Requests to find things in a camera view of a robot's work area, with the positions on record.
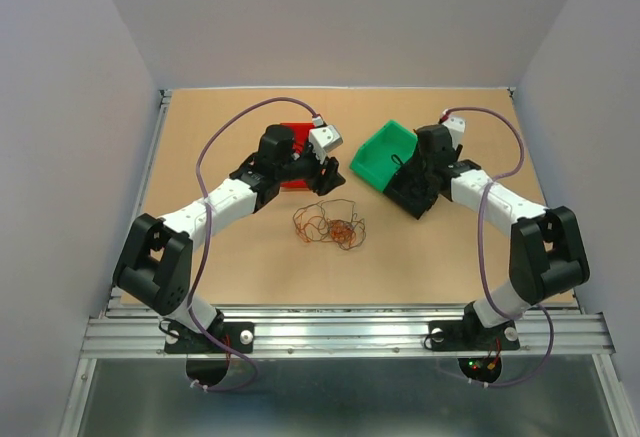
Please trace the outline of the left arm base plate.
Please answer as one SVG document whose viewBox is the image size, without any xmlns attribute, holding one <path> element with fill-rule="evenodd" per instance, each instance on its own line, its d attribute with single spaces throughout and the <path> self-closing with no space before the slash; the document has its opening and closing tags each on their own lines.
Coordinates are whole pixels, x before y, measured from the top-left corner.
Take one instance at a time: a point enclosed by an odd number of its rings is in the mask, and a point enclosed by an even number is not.
<svg viewBox="0 0 640 437">
<path fill-rule="evenodd" d="M 220 354 L 225 350 L 211 342 L 205 335 L 198 334 L 184 325 L 168 319 L 158 325 L 164 334 L 164 352 L 170 355 Z M 252 322 L 225 322 L 218 340 L 224 345 L 243 354 L 253 352 L 255 325 Z"/>
</svg>

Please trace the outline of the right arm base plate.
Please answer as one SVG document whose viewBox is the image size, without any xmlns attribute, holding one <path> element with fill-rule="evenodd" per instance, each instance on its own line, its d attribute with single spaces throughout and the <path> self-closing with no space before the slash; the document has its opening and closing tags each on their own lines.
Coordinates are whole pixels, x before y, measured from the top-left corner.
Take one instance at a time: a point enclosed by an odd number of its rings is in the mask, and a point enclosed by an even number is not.
<svg viewBox="0 0 640 437">
<path fill-rule="evenodd" d="M 462 319 L 436 320 L 428 324 L 423 347 L 434 352 L 515 351 L 520 349 L 520 341 L 513 321 L 485 328 Z"/>
</svg>

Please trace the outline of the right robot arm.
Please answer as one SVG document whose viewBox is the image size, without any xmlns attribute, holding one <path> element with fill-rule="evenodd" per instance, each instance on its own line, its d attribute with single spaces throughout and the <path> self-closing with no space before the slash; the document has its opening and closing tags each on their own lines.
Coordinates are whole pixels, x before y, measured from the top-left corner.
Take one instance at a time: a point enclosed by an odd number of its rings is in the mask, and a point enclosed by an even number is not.
<svg viewBox="0 0 640 437">
<path fill-rule="evenodd" d="M 451 125 L 435 124 L 416 130 L 412 162 L 437 196 L 477 213 L 481 279 L 484 267 L 483 228 L 486 223 L 509 238 L 508 278 L 465 307 L 459 322 L 442 329 L 444 341 L 482 347 L 500 334 L 505 324 L 542 301 L 572 290 L 590 278 L 584 244 L 573 211 L 531 202 L 499 184 L 471 160 L 461 160 L 464 134 Z"/>
</svg>

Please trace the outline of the green plastic bin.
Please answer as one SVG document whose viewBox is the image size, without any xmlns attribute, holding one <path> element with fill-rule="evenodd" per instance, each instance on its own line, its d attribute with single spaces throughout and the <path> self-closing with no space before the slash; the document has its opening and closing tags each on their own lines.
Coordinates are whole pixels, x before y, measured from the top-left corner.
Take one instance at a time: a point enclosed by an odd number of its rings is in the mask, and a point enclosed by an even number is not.
<svg viewBox="0 0 640 437">
<path fill-rule="evenodd" d="M 393 175 L 415 149 L 416 135 L 394 120 L 389 120 L 362 144 L 349 168 L 378 192 L 383 192 Z"/>
</svg>

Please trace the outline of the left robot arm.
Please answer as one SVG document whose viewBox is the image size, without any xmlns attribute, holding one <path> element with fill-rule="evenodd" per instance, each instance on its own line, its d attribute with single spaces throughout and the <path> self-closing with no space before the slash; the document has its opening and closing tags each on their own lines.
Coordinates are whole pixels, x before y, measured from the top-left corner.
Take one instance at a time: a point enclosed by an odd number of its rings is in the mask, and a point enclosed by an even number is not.
<svg viewBox="0 0 640 437">
<path fill-rule="evenodd" d="M 177 324 L 171 336 L 199 350 L 220 348 L 239 356 L 253 349 L 253 326 L 227 326 L 222 312 L 195 294 L 192 254 L 207 252 L 211 239 L 232 223 L 261 210 L 282 184 L 303 181 L 318 196 L 344 184 L 331 151 L 342 143 L 338 130 L 316 119 L 300 149 L 294 131 L 270 125 L 258 148 L 212 191 L 185 207 L 135 218 L 113 274 L 115 287 Z"/>
</svg>

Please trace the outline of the black plastic bin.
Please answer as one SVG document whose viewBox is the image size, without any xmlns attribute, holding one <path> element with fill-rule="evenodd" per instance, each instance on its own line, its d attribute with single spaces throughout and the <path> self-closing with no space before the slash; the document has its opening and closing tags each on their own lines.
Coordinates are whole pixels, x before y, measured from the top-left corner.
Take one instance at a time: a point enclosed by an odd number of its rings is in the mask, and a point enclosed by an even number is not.
<svg viewBox="0 0 640 437">
<path fill-rule="evenodd" d="M 415 149 L 413 154 L 402 161 L 397 154 L 391 161 L 398 166 L 383 194 L 416 220 L 430 210 L 444 189 L 444 177 L 440 172 L 443 157 L 447 152 L 421 154 Z"/>
</svg>

